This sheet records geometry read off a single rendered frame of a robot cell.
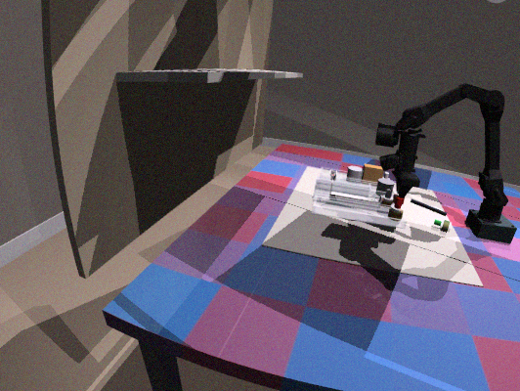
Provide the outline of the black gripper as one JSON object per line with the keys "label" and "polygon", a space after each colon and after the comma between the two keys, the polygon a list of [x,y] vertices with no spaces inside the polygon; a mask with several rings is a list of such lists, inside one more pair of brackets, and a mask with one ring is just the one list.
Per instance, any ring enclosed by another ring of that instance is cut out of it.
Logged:
{"label": "black gripper", "polygon": [[399,188],[399,196],[404,198],[412,187],[419,187],[420,181],[419,178],[415,175],[414,168],[414,162],[417,159],[416,152],[405,152],[398,150],[399,157],[400,153],[403,157],[403,168],[398,169],[398,167],[394,167],[395,171],[392,171],[392,173],[396,177],[396,191],[398,191]]}

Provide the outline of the orange box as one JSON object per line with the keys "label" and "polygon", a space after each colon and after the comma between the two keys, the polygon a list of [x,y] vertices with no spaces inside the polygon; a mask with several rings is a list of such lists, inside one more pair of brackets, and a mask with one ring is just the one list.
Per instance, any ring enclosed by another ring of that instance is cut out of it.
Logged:
{"label": "orange box", "polygon": [[377,182],[382,178],[383,170],[381,166],[364,164],[364,173],[362,180]]}

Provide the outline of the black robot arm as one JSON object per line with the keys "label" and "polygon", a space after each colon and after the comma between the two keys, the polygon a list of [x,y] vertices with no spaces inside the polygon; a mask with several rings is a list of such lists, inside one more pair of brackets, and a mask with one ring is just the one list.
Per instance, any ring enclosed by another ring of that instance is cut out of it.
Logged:
{"label": "black robot arm", "polygon": [[[426,138],[422,129],[416,129],[425,123],[433,114],[440,110],[452,106],[456,102],[465,98],[479,103],[483,118],[485,119],[485,168],[479,171],[480,189],[483,191],[483,202],[477,213],[485,222],[501,224],[500,216],[503,207],[508,203],[508,198],[503,192],[503,179],[499,171],[500,161],[500,119],[504,110],[505,98],[499,90],[486,90],[472,86],[468,83],[459,84],[452,91],[437,97],[429,103],[411,107],[403,111],[403,116],[396,125],[379,123],[375,138],[377,146],[393,147],[398,145],[399,150],[405,152],[416,152],[418,138]],[[408,130],[409,129],[409,130]],[[408,130],[408,131],[398,131]],[[403,157],[398,155],[398,150],[394,154],[381,156],[380,165],[383,171],[398,167],[403,168]]]}

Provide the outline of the black flat bar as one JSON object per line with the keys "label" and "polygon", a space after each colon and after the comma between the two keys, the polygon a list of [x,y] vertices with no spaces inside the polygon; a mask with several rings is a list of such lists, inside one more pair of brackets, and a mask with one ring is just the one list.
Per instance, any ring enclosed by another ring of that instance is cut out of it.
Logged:
{"label": "black flat bar", "polygon": [[428,208],[428,209],[430,209],[430,210],[432,210],[432,211],[435,211],[435,212],[437,212],[437,213],[441,213],[441,214],[443,214],[443,215],[445,215],[445,216],[446,216],[447,213],[448,213],[448,212],[446,212],[446,211],[442,211],[442,210],[437,209],[437,208],[435,208],[435,207],[433,207],[433,206],[429,206],[429,205],[427,205],[427,204],[425,204],[425,203],[422,203],[422,202],[420,202],[420,201],[418,201],[418,200],[413,200],[413,199],[411,199],[411,202],[413,202],[413,203],[415,203],[415,204],[417,204],[417,205],[419,205],[419,206],[426,207],[426,208]]}

